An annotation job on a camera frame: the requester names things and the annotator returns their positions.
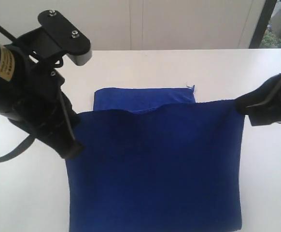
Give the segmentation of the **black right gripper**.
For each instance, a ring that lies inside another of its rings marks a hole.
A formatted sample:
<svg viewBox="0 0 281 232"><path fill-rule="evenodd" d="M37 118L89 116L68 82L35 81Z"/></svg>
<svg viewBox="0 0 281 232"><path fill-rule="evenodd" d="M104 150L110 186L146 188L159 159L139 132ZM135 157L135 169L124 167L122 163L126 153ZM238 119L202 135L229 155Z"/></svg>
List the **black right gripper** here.
<svg viewBox="0 0 281 232"><path fill-rule="evenodd" d="M236 98L235 107L240 114L249 116L252 126L281 123L281 73Z"/></svg>

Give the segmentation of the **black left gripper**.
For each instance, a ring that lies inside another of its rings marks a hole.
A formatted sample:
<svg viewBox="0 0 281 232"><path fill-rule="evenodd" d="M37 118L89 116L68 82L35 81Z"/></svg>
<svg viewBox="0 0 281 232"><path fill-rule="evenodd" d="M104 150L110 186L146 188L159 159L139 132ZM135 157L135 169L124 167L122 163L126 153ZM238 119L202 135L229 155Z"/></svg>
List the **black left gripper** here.
<svg viewBox="0 0 281 232"><path fill-rule="evenodd" d="M61 91L64 78L56 63L23 41L0 44L0 115L34 135L63 159L73 159L84 146L73 128L79 116L69 98Z"/></svg>

